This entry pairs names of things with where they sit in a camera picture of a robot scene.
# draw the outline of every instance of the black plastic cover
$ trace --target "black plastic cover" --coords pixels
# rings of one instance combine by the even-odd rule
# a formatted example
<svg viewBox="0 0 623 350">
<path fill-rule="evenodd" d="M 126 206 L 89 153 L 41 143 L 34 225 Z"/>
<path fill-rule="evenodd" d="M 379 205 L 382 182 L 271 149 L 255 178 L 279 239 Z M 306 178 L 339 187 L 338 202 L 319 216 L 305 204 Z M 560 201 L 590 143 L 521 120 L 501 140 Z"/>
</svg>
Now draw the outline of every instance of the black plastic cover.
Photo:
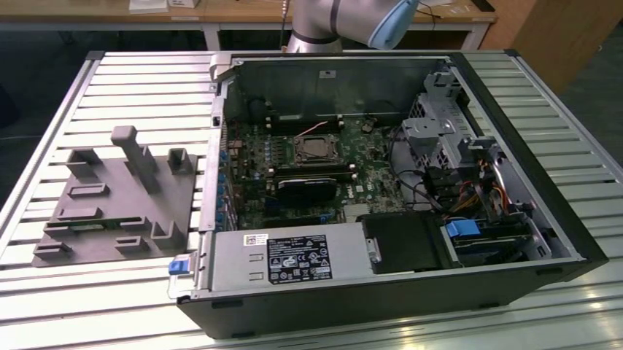
<svg viewBox="0 0 623 350">
<path fill-rule="evenodd" d="M 362 215 L 366 238 L 377 239 L 381 261 L 373 264 L 377 274 L 434 271 L 453 268 L 441 223 L 426 212 Z"/>
</svg>

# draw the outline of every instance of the cpu socket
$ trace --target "cpu socket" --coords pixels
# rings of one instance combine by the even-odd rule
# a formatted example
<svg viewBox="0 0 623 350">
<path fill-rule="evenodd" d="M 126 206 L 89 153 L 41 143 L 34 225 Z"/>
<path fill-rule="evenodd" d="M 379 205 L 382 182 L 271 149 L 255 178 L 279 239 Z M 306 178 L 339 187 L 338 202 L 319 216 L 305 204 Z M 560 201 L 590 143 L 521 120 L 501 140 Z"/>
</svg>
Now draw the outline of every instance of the cpu socket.
<svg viewBox="0 0 623 350">
<path fill-rule="evenodd" d="M 335 136 L 299 136 L 294 138 L 294 162 L 299 166 L 341 164 Z"/>
</svg>

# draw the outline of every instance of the desk leg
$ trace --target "desk leg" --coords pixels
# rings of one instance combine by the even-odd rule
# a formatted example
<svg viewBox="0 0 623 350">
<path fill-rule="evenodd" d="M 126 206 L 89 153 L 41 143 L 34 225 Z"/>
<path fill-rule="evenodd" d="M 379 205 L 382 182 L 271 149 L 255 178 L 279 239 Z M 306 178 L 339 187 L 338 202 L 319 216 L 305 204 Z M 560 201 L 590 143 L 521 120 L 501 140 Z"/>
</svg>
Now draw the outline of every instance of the desk leg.
<svg viewBox="0 0 623 350">
<path fill-rule="evenodd" d="M 473 29 L 468 34 L 466 41 L 461 50 L 478 50 L 481 43 L 484 42 L 485 35 L 492 23 L 476 23 Z"/>
<path fill-rule="evenodd" d="M 218 40 L 218 31 L 221 30 L 221 25 L 218 23 L 205 23 L 202 25 L 206 37 L 206 45 L 210 51 L 221 51 L 222 43 Z"/>
</svg>

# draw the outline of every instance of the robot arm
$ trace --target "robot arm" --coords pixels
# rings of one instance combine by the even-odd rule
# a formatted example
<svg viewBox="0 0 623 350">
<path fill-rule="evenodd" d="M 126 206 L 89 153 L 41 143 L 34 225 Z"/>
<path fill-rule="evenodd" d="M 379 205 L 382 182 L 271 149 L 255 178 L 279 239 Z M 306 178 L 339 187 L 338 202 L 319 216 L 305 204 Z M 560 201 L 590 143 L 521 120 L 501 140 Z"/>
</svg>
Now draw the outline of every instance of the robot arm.
<svg viewBox="0 0 623 350">
<path fill-rule="evenodd" d="M 298 0 L 287 52 L 341 52 L 341 36 L 390 50 L 407 32 L 417 9 L 418 0 Z"/>
</svg>

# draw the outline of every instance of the floor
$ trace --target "floor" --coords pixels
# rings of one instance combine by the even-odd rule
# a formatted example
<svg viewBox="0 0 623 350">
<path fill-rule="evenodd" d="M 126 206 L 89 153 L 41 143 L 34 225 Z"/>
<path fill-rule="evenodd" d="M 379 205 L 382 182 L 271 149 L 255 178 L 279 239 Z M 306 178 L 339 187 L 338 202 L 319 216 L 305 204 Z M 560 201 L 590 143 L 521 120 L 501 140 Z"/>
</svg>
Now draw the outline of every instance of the floor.
<svg viewBox="0 0 623 350">
<path fill-rule="evenodd" d="M 222 38 L 233 50 L 245 48 L 245 33 Z M 253 48 L 279 46 L 279 34 L 253 37 Z M 83 32 L 66 44 L 57 32 L 3 33 L 0 36 L 0 86 L 11 95 L 21 119 L 0 128 L 0 203 L 22 174 L 39 137 L 91 50 L 205 50 L 199 32 Z M 564 102 L 589 130 L 623 163 L 623 26 L 618 26 L 602 50 L 562 95 Z"/>
</svg>

